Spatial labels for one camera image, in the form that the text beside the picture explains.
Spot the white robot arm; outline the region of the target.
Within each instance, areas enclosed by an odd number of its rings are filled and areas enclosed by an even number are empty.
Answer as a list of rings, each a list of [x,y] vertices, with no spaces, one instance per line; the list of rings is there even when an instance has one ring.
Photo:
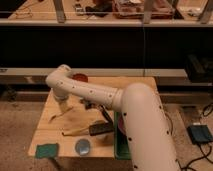
[[[123,116],[134,171],[180,171],[176,150],[157,93],[144,83],[113,88],[70,78],[71,68],[60,65],[46,77],[54,97],[69,94],[104,105]]]

